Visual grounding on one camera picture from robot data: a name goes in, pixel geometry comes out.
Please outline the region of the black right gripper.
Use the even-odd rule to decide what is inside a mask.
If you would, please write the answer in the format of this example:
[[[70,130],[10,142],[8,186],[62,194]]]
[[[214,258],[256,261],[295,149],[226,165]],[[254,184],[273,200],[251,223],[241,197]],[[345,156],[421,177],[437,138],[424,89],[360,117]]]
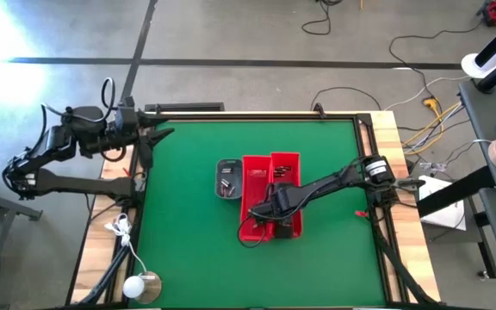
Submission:
[[[294,239],[301,235],[301,210],[307,202],[307,186],[270,183],[264,199],[248,209],[258,224],[270,222],[275,239]]]

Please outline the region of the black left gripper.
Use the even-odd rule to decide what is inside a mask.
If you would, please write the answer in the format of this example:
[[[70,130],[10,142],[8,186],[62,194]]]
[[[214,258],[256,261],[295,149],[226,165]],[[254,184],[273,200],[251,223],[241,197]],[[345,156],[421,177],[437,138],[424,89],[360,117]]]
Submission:
[[[115,117],[114,132],[118,138],[116,150],[121,153],[117,158],[111,158],[111,162],[122,160],[127,153],[128,145],[136,145],[141,166],[145,169],[153,167],[152,149],[155,145],[175,132],[174,128],[153,130],[140,133],[141,127],[156,127],[167,122],[170,118],[166,115],[135,111],[134,99],[131,96],[125,97],[118,105]]]

